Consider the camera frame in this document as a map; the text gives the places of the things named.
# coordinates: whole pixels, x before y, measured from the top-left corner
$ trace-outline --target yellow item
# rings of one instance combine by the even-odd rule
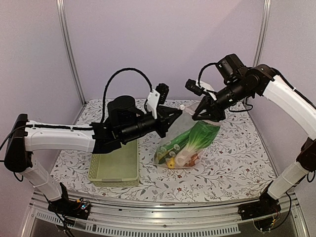
[[[176,162],[174,161],[174,157],[171,157],[169,161],[167,161],[167,166],[169,169],[174,169],[174,165]]]

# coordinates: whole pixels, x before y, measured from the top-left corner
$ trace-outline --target white arm segment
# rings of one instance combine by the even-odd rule
[[[263,96],[288,113],[312,140],[316,139],[316,110],[294,92],[280,76],[269,82]],[[269,186],[268,194],[279,199],[286,191],[309,173],[299,162],[292,163]]]
[[[39,123],[32,120],[26,124],[61,126],[59,124]],[[66,126],[78,128],[91,127],[88,124]],[[93,130],[27,127],[25,131],[28,133],[25,137],[25,149],[28,152],[46,149],[92,152],[95,144],[95,140],[92,139],[94,135]]]
[[[61,198],[62,190],[59,183],[52,178],[47,170],[37,161],[32,160],[32,168],[27,168],[20,174],[27,178],[34,188],[38,188],[50,201]]]
[[[280,76],[269,82],[263,96],[289,114],[312,140],[316,139],[316,110],[295,93]]]
[[[27,125],[51,125],[62,126],[59,124],[39,123],[30,121]],[[66,127],[91,128],[89,125],[65,125]],[[28,152],[36,150],[77,150],[92,152],[95,140],[93,130],[70,130],[61,128],[38,128],[26,127],[27,136],[24,138],[25,149]],[[62,190],[59,183],[52,178],[47,170],[36,160],[32,160],[33,167],[21,172],[34,186],[39,189],[50,201],[61,198]]]
[[[299,162],[292,163],[271,183],[268,194],[275,200],[279,199],[308,173],[309,171],[304,169]]]

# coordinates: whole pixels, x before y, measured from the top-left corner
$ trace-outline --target metal frame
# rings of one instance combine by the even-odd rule
[[[74,121],[73,121],[73,124],[76,124],[78,119],[80,118],[80,116],[82,115],[85,107],[86,107],[87,104],[84,104],[81,108],[80,108],[80,111],[78,112],[77,116],[75,117]]]
[[[253,60],[254,67],[259,64],[259,61],[261,58],[263,45],[264,45],[267,28],[268,28],[270,8],[271,8],[271,0],[265,0],[264,6],[263,6],[263,12],[262,12],[261,29],[260,29],[260,34],[259,34],[258,43],[257,43],[257,50],[256,50],[255,58]]]
[[[93,195],[69,192],[71,199],[83,197],[92,202],[91,214],[88,220],[76,219],[75,230],[106,236],[132,236],[122,235],[119,232],[140,233],[139,236],[226,236],[223,230],[239,232],[238,225],[253,220],[242,221],[237,213],[241,203],[253,200],[239,200],[238,202],[213,203],[172,203],[172,202],[146,202],[120,198],[101,197],[96,199]],[[292,215],[298,237],[309,237],[306,224],[297,198],[292,192]],[[279,199],[282,215],[285,216],[289,208],[289,199],[283,196]],[[47,211],[48,204],[44,196],[35,191],[32,197],[27,222],[23,228],[22,237],[29,237],[31,227],[35,220],[41,219],[56,225],[60,221],[54,213]]]
[[[84,93],[83,93],[83,89],[81,86],[81,82],[79,79],[79,75],[78,75],[78,71],[77,71],[77,67],[75,64],[75,59],[74,59],[74,54],[73,54],[73,50],[70,44],[70,38],[69,38],[69,32],[68,32],[68,27],[67,27],[67,21],[66,21],[66,13],[65,13],[65,7],[64,7],[64,1],[63,0],[56,0],[57,2],[57,10],[58,10],[58,16],[59,16],[59,22],[60,22],[60,28],[61,28],[61,32],[63,35],[63,39],[64,39],[64,44],[65,44],[65,50],[66,50],[66,54],[67,54],[67,58],[69,61],[69,66],[71,69],[71,73],[73,76],[73,80],[75,83],[75,87],[77,90],[77,94],[78,97],[80,99],[80,102],[82,105],[86,104],[86,100],[84,97]]]

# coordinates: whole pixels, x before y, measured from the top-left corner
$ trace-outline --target white wall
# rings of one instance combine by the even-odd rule
[[[260,63],[277,68],[316,103],[316,1],[273,0]],[[300,152],[307,136],[287,114],[264,98],[252,101],[251,115],[276,163],[283,171]],[[316,236],[316,190],[306,180],[296,188],[311,236]]]
[[[196,98],[184,85],[205,64],[230,53],[252,64],[263,1],[69,0],[65,9],[87,99],[102,98],[106,81],[124,67],[142,70],[153,86],[168,84],[169,99],[183,99]],[[223,87],[215,67],[203,78]],[[125,72],[112,82],[108,98],[148,92],[141,76]]]
[[[80,103],[64,50],[55,0],[0,3],[0,141],[17,116],[72,123]],[[37,152],[46,168],[56,152]],[[0,159],[4,158],[4,149]],[[17,237],[33,187],[0,163],[0,236]]]

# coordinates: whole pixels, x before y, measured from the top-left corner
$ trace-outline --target green vegetable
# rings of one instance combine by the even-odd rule
[[[158,164],[163,164],[166,162],[166,159],[169,159],[171,157],[175,157],[187,144],[189,140],[189,136],[187,136],[186,138],[184,138],[184,140],[180,141],[178,140],[178,144],[177,143],[173,143],[174,140],[172,140],[172,144],[175,144],[169,151],[165,152],[165,155],[162,155],[162,157],[160,157]]]
[[[208,147],[214,141],[220,127],[213,126],[204,121],[198,121],[189,134],[189,141],[186,145],[187,150],[201,150]]]
[[[186,141],[186,142],[188,141],[190,131],[191,131],[191,129],[189,129],[188,131],[185,131],[185,132],[181,133],[181,134],[178,135],[176,138],[174,138],[172,141],[170,141],[170,143],[163,145],[163,147],[164,147],[166,150],[170,150],[171,148],[174,147],[175,144],[178,144],[179,146],[181,146],[180,143],[183,143],[183,142],[185,142],[185,141]]]
[[[185,131],[174,138],[172,141],[169,141],[168,144],[164,144],[161,147],[158,147],[155,158],[158,158],[158,164],[163,164],[166,162],[166,159],[175,157],[187,144],[189,140],[190,130]]]
[[[219,129],[219,126],[213,126],[204,121],[198,121],[191,128],[188,143],[175,157],[176,164],[178,166],[184,166],[195,153],[211,145]]]

